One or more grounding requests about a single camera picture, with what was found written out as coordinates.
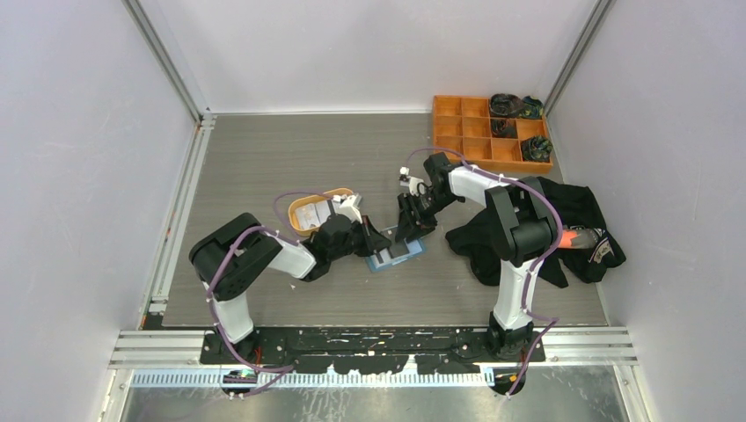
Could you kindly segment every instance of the robotic arm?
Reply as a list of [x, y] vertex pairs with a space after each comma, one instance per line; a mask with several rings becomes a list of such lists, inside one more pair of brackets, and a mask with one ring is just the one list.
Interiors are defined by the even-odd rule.
[[246, 290], [266, 268], [299, 280], [314, 281], [328, 273], [335, 259], [353, 253], [368, 257], [391, 246], [391, 241], [378, 233], [368, 216], [360, 214], [359, 200], [358, 195], [346, 199], [338, 214], [302, 242], [289, 241], [261, 228], [253, 215], [243, 213], [192, 248], [189, 261], [208, 288], [231, 246], [250, 228], [257, 230], [240, 242], [213, 290], [217, 320], [228, 340], [240, 351], [248, 354], [254, 350], [256, 336]]
[[[399, 228], [396, 240], [412, 241], [435, 230], [435, 214], [454, 201], [473, 200], [493, 217], [489, 233], [501, 262], [501, 285], [497, 303], [490, 315], [487, 330], [490, 352], [494, 356], [517, 354], [531, 341], [533, 322], [524, 312], [523, 285], [528, 282], [525, 304], [531, 306], [541, 262], [534, 263], [549, 249], [557, 237], [557, 223], [549, 209], [528, 192], [485, 176], [476, 166], [452, 164], [444, 153], [425, 161], [431, 185], [409, 176], [402, 168], [399, 179], [409, 186], [409, 193], [398, 196]], [[536, 178], [521, 180], [543, 193]]]

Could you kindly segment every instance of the scratched floor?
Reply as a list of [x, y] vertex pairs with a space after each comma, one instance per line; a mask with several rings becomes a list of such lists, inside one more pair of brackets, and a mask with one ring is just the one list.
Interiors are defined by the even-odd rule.
[[[430, 132], [426, 114], [219, 117], [164, 325], [212, 322], [204, 288], [187, 260], [197, 241], [243, 212], [289, 234], [272, 211], [279, 193], [349, 187], [362, 194], [362, 211], [377, 228], [395, 225], [399, 167], [410, 151], [431, 144]], [[413, 175], [424, 176], [424, 158], [413, 159]], [[549, 177], [561, 180], [559, 168]], [[281, 209], [291, 201], [281, 201]], [[468, 261], [443, 238], [479, 210], [468, 202], [449, 206], [438, 215], [440, 229], [426, 237], [425, 254], [380, 273], [371, 273], [358, 257], [335, 261], [312, 283], [267, 270], [249, 290], [252, 318], [257, 325], [484, 325], [498, 288], [479, 284]], [[534, 310], [564, 325], [605, 324], [596, 286], [569, 279], [565, 289], [540, 280]]]

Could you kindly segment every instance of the yellow basket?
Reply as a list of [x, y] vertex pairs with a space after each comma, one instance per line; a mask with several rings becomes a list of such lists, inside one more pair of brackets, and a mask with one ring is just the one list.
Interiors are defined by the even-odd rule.
[[[332, 189], [331, 191], [326, 191], [324, 193], [329, 196], [334, 196], [334, 195], [351, 195], [354, 192], [347, 189], [346, 187], [340, 187], [338, 189]], [[290, 207], [288, 208], [288, 220], [290, 220], [290, 225], [293, 226], [293, 230], [295, 230], [297, 234], [308, 237], [311, 235], [311, 233], [318, 230], [318, 227], [314, 227], [313, 229], [307, 229], [307, 230], [301, 229], [301, 226], [298, 223], [298, 217], [296, 217], [296, 210], [304, 205], [314, 204], [316, 202], [323, 202], [325, 200], [326, 198], [324, 198], [323, 196], [313, 195], [313, 196], [306, 196], [304, 198], [301, 198], [300, 200], [294, 200], [293, 203], [290, 204]]]

